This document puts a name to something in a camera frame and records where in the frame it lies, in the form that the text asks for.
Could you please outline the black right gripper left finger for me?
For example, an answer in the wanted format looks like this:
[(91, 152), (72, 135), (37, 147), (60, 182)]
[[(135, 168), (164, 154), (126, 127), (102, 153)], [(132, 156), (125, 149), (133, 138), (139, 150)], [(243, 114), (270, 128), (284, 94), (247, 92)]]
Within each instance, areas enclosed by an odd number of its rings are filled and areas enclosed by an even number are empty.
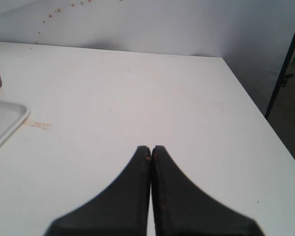
[(47, 236), (145, 236), (151, 153), (138, 146), (119, 176), (101, 193), (54, 220)]

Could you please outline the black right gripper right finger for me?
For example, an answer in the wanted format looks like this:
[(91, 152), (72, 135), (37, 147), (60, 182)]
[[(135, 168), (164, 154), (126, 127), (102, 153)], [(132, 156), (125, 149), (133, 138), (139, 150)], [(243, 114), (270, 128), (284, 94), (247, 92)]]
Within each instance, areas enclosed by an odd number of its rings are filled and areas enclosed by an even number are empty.
[(151, 194), (158, 236), (262, 236), (253, 219), (198, 188), (164, 146), (152, 151)]

